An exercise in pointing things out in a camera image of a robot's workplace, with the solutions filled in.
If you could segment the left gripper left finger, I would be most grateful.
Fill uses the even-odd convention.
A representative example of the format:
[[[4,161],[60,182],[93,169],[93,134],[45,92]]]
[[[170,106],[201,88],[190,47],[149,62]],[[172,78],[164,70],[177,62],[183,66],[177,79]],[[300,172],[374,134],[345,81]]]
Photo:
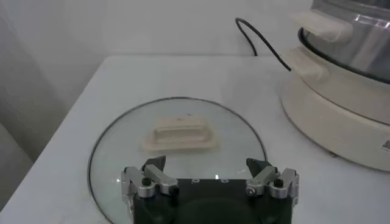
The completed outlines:
[[[170,197],[179,195],[179,181],[163,172],[165,163],[166,157],[158,156],[148,159],[140,169],[130,166],[122,170],[122,200],[129,213],[134,212],[135,197],[148,199],[158,192]]]

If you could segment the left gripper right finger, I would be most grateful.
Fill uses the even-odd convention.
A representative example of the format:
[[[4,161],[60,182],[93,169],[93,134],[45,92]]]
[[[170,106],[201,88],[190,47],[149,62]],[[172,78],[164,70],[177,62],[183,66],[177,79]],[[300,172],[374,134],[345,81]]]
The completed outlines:
[[[246,165],[252,175],[247,179],[246,194],[249,197],[259,197],[268,190],[269,195],[276,199],[292,199],[292,206],[299,202],[299,174],[294,169],[286,168],[282,173],[267,161],[253,158],[246,159]]]

